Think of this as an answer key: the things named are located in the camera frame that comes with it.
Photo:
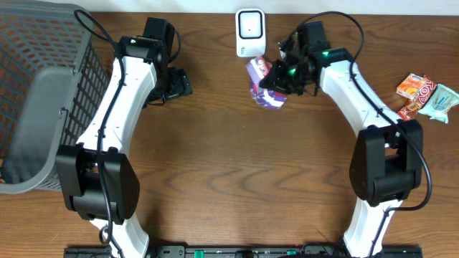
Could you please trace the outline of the red purple floral packet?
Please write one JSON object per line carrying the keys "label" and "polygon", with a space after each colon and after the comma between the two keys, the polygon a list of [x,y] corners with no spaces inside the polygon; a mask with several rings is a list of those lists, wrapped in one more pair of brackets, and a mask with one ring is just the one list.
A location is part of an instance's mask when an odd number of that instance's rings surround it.
{"label": "red purple floral packet", "polygon": [[251,59],[245,67],[250,77],[250,94],[252,99],[264,108],[281,109],[287,97],[284,94],[260,86],[260,81],[269,73],[272,65],[259,56]]}

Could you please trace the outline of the small orange tissue pack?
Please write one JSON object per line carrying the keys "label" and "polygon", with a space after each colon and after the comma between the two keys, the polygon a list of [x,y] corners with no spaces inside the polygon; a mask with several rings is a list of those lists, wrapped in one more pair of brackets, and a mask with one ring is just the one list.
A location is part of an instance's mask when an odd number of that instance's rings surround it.
{"label": "small orange tissue pack", "polygon": [[424,77],[410,73],[396,88],[396,93],[413,100],[420,88],[426,83]]}

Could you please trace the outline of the orange Top chocolate bar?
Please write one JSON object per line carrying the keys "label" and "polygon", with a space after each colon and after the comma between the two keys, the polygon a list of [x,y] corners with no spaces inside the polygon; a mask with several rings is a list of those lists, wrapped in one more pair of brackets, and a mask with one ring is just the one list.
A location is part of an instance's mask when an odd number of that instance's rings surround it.
{"label": "orange Top chocolate bar", "polygon": [[397,114],[405,121],[413,120],[416,114],[424,106],[424,104],[430,99],[431,95],[435,91],[437,84],[434,83],[429,77],[424,76],[427,80],[426,83],[420,88],[418,93],[415,95],[413,100],[407,99],[404,106],[397,112]]}

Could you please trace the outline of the teal snack packet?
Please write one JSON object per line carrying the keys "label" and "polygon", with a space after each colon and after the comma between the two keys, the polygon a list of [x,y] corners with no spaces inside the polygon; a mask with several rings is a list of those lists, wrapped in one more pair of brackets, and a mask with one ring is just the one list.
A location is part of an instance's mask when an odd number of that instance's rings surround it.
{"label": "teal snack packet", "polygon": [[431,120],[448,124],[448,111],[456,105],[458,105],[458,93],[445,85],[438,84],[419,114],[428,115]]}

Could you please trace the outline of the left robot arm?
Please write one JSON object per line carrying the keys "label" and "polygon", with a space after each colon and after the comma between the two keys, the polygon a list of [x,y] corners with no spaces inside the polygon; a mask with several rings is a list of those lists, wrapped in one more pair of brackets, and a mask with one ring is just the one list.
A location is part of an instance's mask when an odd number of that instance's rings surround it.
{"label": "left robot arm", "polygon": [[128,160],[133,131],[149,104],[189,95],[183,70],[170,67],[171,36],[122,37],[108,89],[74,145],[55,165],[65,206],[96,226],[100,247],[71,247],[65,257],[144,257],[149,236],[136,216],[140,182]]}

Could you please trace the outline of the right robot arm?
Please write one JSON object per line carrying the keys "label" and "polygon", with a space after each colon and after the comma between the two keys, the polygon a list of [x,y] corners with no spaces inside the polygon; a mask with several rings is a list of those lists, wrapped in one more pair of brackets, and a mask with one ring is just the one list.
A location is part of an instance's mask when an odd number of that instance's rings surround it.
{"label": "right robot arm", "polygon": [[382,240],[390,219],[405,211],[402,202],[421,182],[423,132],[416,121],[404,121],[390,110],[361,76],[344,48],[280,48],[260,86],[282,94],[302,94],[316,84],[351,126],[356,144],[349,178],[356,205],[342,241],[348,257],[385,254]]}

